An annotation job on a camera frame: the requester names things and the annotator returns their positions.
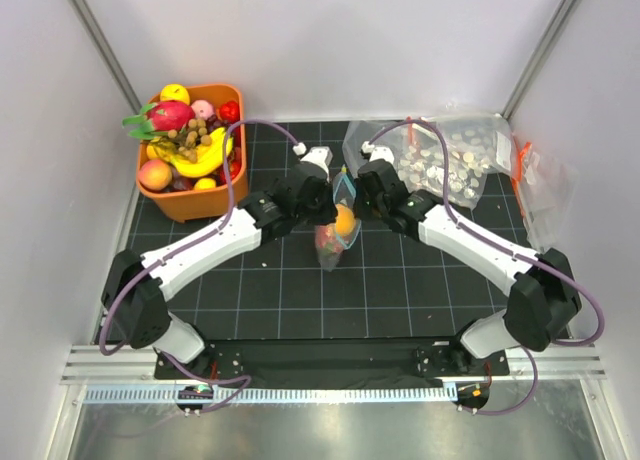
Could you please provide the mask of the small yellow orange fruit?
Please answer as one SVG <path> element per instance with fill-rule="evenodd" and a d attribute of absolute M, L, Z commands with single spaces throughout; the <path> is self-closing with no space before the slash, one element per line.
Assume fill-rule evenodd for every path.
<path fill-rule="evenodd" d="M 336 205 L 337 216 L 334 223 L 334 231 L 340 237 L 348 237 L 353 234 L 358 226 L 353 211 L 346 205 Z"/>

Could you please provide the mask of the pink peach with leaf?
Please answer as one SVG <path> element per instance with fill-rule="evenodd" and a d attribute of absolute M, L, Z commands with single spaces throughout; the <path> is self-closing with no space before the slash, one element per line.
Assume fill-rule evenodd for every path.
<path fill-rule="evenodd" d="M 340 256 L 345 249 L 334 224 L 316 227 L 315 247 L 320 258 Z"/>

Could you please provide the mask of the blue zip top bag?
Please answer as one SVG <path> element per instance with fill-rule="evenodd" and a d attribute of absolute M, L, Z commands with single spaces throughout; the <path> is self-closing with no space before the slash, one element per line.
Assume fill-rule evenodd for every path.
<path fill-rule="evenodd" d="M 342 256 L 358 237 L 361 221 L 355 216 L 356 186 L 345 166 L 333 179 L 333 201 L 336 220 L 315 228 L 316 256 L 322 270 L 334 270 Z"/>

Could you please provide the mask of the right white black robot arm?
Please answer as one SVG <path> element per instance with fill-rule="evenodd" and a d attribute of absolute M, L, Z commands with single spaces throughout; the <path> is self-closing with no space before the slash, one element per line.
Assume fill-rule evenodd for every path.
<path fill-rule="evenodd" d="M 475 375 L 502 350 L 544 351 L 581 310 L 569 261 L 558 250 L 540 255 L 474 224 L 426 190 L 409 191 L 386 160 L 359 169 L 356 191 L 357 215 L 377 217 L 390 230 L 443 251 L 506 296 L 505 309 L 457 333 L 450 362 L 460 375 Z"/>

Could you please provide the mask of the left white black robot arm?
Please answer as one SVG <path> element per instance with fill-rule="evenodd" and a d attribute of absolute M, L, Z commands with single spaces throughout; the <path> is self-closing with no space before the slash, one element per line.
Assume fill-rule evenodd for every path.
<path fill-rule="evenodd" d="M 328 168 L 302 161 L 269 189 L 248 195 L 225 216 L 182 240 L 141 256 L 120 252 L 104 290 L 102 353 L 112 354 L 105 338 L 116 325 L 124 344 L 152 346 L 177 360 L 188 379 L 204 378 L 212 366 L 206 339 L 170 313 L 168 302 L 220 264 L 288 235 L 301 223 L 326 225 L 336 216 Z"/>

